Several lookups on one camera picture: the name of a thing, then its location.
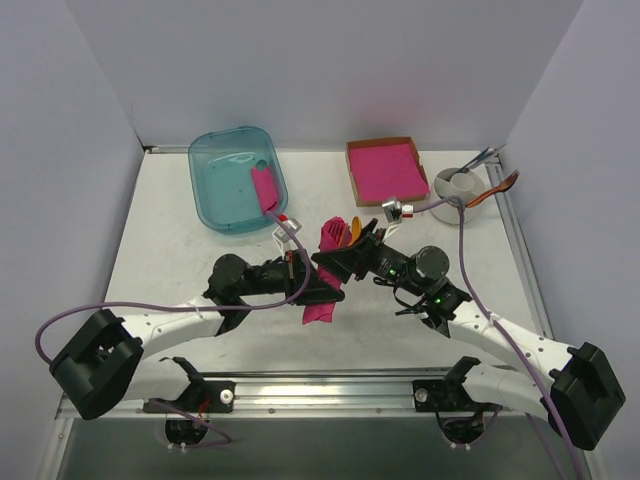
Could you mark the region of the pink paper napkin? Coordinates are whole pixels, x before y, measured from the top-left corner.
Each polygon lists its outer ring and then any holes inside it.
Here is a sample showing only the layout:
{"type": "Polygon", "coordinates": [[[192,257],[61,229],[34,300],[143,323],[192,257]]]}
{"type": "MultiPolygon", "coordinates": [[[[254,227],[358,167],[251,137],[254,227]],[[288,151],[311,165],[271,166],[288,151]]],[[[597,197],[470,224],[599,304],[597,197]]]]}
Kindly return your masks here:
{"type": "MultiPolygon", "coordinates": [[[[347,237],[348,225],[341,217],[333,217],[325,222],[321,228],[319,250],[321,252],[336,250],[341,247],[342,241],[347,237]]],[[[317,268],[321,280],[339,290],[342,283],[324,267],[317,268]]],[[[333,321],[334,303],[325,303],[306,306],[302,316],[302,324],[313,322],[331,323],[333,321]]]]}

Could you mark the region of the orange plastic spoon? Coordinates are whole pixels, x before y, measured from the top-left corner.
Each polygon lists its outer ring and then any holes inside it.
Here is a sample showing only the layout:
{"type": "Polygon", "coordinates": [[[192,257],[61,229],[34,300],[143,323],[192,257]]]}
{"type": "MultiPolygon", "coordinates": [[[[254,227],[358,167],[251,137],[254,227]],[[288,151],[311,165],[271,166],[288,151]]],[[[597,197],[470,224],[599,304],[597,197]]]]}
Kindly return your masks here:
{"type": "Polygon", "coordinates": [[[359,216],[354,216],[351,221],[351,226],[349,230],[349,242],[348,246],[353,245],[360,237],[362,232],[362,222],[359,216]]]}

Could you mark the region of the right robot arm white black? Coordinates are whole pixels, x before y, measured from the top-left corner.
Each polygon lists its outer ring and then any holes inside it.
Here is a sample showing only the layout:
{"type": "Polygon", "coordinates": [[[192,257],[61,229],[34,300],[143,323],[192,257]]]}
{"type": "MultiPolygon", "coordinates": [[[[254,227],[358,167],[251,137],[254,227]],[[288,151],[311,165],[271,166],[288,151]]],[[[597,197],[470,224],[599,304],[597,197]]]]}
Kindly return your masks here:
{"type": "Polygon", "coordinates": [[[502,362],[484,365],[464,357],[446,375],[446,402],[465,409],[493,404],[547,419],[554,431],[592,451],[626,401],[605,353],[551,340],[494,313],[447,277],[449,258],[436,246],[406,256],[387,246],[384,230],[369,223],[352,245],[315,253],[319,266],[341,282],[372,273],[417,297],[409,311],[443,336],[470,344],[502,362]]]}

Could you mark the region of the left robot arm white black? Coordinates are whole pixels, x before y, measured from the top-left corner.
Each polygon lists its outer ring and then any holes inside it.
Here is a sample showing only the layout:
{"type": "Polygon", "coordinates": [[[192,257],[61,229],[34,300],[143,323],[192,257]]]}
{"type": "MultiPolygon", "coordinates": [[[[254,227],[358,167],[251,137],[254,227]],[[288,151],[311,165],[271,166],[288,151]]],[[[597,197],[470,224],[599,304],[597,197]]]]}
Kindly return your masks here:
{"type": "Polygon", "coordinates": [[[96,307],[61,351],[49,372],[85,420],[123,400],[159,399],[180,411],[196,408],[202,386],[180,359],[147,364],[147,358],[192,340],[231,332],[252,312],[247,296],[281,294],[282,305],[315,307],[341,302],[343,292],[325,281],[301,251],[251,265],[235,254],[213,266],[205,292],[175,306],[144,306],[140,315],[118,316],[96,307]]]}

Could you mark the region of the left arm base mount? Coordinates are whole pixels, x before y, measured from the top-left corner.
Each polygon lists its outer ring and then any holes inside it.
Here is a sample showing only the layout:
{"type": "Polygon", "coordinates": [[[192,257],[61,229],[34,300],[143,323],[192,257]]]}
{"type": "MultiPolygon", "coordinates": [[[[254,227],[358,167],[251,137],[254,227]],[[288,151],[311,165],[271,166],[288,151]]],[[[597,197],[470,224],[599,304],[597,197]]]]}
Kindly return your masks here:
{"type": "Polygon", "coordinates": [[[216,427],[213,414],[234,410],[236,384],[230,380],[202,380],[191,383],[176,400],[151,399],[144,403],[145,413],[176,415],[164,423],[169,447],[181,451],[226,446],[230,434],[216,427]]]}

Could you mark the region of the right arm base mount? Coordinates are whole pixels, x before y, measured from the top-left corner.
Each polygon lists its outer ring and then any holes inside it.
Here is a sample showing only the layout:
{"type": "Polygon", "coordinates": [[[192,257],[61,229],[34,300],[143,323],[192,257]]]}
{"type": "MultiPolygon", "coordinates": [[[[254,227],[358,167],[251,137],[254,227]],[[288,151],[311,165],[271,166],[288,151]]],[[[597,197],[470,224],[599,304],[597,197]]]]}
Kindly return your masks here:
{"type": "Polygon", "coordinates": [[[502,408],[472,400],[457,383],[444,379],[414,380],[414,410],[433,413],[438,429],[451,449],[469,451],[494,424],[502,408]]]}

